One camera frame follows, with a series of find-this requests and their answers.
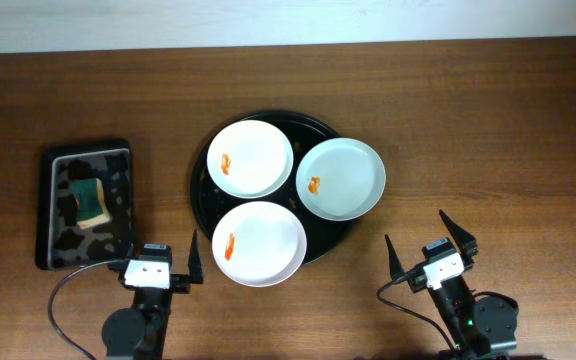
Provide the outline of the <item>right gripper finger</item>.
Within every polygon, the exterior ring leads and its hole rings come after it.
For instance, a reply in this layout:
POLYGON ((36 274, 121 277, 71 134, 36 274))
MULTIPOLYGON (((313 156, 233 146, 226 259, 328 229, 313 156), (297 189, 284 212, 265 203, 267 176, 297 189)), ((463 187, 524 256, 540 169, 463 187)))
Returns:
POLYGON ((456 224, 443 210, 439 211, 439 216, 441 217, 445 227, 449 231, 459 250, 477 249, 477 240, 471 233, 456 224))
POLYGON ((385 243, 388 251, 389 275, 392 281, 401 281, 406 271, 403 269, 399 257, 394 249, 392 241, 388 234, 384 235, 385 243))

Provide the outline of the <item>white plate bottom front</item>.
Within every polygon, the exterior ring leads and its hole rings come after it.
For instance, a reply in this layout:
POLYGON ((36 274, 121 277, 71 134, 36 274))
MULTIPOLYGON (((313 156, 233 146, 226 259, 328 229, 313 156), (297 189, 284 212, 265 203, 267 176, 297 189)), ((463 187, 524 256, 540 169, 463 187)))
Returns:
POLYGON ((308 247, 305 228, 287 208, 266 201, 239 205, 218 222, 212 253, 219 269, 249 287, 268 287, 291 277, 308 247))

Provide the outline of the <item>white plate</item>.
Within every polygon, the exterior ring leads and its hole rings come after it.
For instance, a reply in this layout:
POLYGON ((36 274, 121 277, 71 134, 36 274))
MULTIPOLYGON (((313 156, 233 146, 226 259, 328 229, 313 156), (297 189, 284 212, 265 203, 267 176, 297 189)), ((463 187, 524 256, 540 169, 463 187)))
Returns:
POLYGON ((256 199, 286 182, 294 154, 279 128, 261 120, 243 120, 226 126, 213 138, 206 160, 218 188, 236 198, 256 199))
POLYGON ((291 277, 308 247, 305 228, 287 208, 266 201, 239 205, 218 222, 212 253, 219 269, 249 287, 268 287, 291 277))
POLYGON ((380 156, 352 138, 334 138, 314 146, 299 163, 295 178, 305 208, 330 221, 366 214, 379 202, 385 185, 380 156))

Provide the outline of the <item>green yellow sponge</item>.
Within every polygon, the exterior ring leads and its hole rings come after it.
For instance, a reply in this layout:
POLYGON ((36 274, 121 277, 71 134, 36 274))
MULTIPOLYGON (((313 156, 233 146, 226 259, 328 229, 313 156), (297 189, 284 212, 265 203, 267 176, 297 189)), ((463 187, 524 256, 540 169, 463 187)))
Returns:
POLYGON ((105 204, 104 189, 99 178, 76 180, 71 192, 77 205, 76 223, 81 229, 102 225, 112 217, 105 204))

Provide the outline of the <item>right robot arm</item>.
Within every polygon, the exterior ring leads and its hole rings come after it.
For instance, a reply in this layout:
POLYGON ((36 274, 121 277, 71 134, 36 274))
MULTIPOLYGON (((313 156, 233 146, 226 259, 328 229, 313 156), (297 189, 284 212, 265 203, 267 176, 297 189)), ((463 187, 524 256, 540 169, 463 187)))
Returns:
POLYGON ((508 359, 517 347, 518 302, 500 293, 476 293, 469 288, 463 274, 474 266, 477 240, 444 211, 439 215, 450 236, 423 247, 424 260, 410 270, 403 269, 392 241, 385 238, 391 281, 379 288, 377 298, 433 326, 448 345, 438 353, 440 359, 508 359), (407 283, 414 293, 426 290, 445 326, 383 297, 400 283, 407 283))

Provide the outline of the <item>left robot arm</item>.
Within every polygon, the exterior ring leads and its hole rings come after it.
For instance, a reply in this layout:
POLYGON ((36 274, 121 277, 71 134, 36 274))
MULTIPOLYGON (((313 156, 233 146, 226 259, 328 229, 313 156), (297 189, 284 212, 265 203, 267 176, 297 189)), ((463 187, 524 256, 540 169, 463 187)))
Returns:
POLYGON ((172 248, 146 244, 139 255, 122 266, 119 282, 134 293, 132 305, 113 312, 102 327, 108 359, 161 359, 172 298, 188 294, 193 284, 204 282, 199 253, 200 236, 192 235, 187 274, 174 274, 172 248))

